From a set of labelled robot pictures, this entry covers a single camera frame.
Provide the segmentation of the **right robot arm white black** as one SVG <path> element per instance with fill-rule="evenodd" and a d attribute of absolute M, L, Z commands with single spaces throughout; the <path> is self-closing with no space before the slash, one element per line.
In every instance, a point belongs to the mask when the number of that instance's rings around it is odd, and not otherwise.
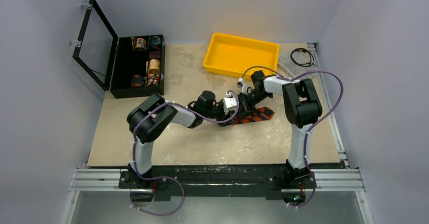
<path fill-rule="evenodd" d="M 269 119 L 264 109 L 256 104 L 273 95 L 283 98 L 285 115 L 291 125 L 291 146 L 285 164 L 284 180 L 290 187 L 296 187 L 310 175 L 308 152 L 311 136 L 310 128 L 318 121 L 323 109 L 315 86 L 310 79 L 287 80 L 279 76 L 265 76 L 259 70 L 251 75 L 253 87 L 238 80 L 242 92 L 239 94 L 239 110 L 234 118 L 236 123 L 250 123 Z"/>

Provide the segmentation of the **orange navy striped tie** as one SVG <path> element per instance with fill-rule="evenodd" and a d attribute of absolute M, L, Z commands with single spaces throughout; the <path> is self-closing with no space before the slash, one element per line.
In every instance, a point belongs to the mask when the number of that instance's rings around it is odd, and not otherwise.
<path fill-rule="evenodd" d="M 230 125 L 240 125 L 253 122 L 260 122 L 270 120 L 274 116 L 275 112 L 268 107 L 257 108 L 254 112 L 239 119 L 237 116 L 233 118 L 233 122 Z"/>

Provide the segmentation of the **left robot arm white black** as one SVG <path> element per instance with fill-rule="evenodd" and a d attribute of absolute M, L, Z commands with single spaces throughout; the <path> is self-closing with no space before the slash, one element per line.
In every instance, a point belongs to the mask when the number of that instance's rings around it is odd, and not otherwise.
<path fill-rule="evenodd" d="M 196 101 L 187 106 L 167 101 L 158 93 L 151 95 L 126 118 L 134 138 L 130 161 L 134 171 L 131 176 L 132 183 L 138 188 L 145 188 L 150 184 L 149 171 L 152 168 L 154 141 L 169 124 L 179 124 L 186 128 L 195 128 L 204 120 L 218 125 L 229 124 L 236 108 L 236 98 L 231 94 L 217 101 L 213 92 L 203 91 Z"/>

